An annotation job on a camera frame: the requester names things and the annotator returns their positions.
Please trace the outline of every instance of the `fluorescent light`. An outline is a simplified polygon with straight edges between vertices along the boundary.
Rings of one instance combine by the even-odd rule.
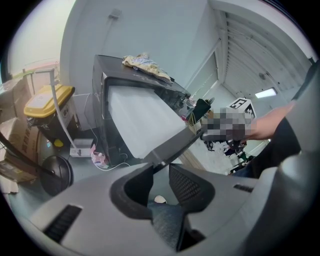
[[[263,90],[255,94],[255,96],[260,99],[264,97],[269,97],[269,96],[275,96],[277,95],[277,92],[274,88],[270,88],[268,90]]]

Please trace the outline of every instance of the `cardboard box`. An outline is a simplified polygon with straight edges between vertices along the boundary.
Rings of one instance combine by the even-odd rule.
[[[24,108],[30,98],[26,77],[3,83],[0,86],[0,123],[12,118],[26,118]]]
[[[0,124],[0,132],[22,154],[37,161],[38,128],[28,125],[25,118],[13,118]],[[35,168],[21,161],[4,148],[0,149],[0,174],[15,182],[34,180]]]

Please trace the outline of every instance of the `gray floor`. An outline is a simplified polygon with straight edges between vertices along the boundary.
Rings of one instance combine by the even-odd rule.
[[[82,134],[84,138],[92,137],[91,131],[86,131]],[[51,155],[60,155],[70,162],[73,171],[73,182],[76,183],[85,178],[103,174],[104,171],[98,169],[92,162],[91,158],[77,158],[69,157],[69,148],[63,148],[57,150],[52,145],[47,146],[46,138],[40,138],[39,143],[39,162]],[[137,160],[126,161],[130,165],[137,164]],[[9,201],[14,214],[29,218],[36,209],[38,209],[43,203],[48,201],[51,196],[48,195],[42,188],[40,181],[37,179],[34,182],[22,182],[18,184],[19,193],[9,194]],[[167,200],[168,204],[175,205],[178,203],[174,193],[169,185],[169,167],[167,166],[162,171],[156,173],[153,177],[153,187],[149,194],[149,199],[153,200],[157,195],[162,195]]]

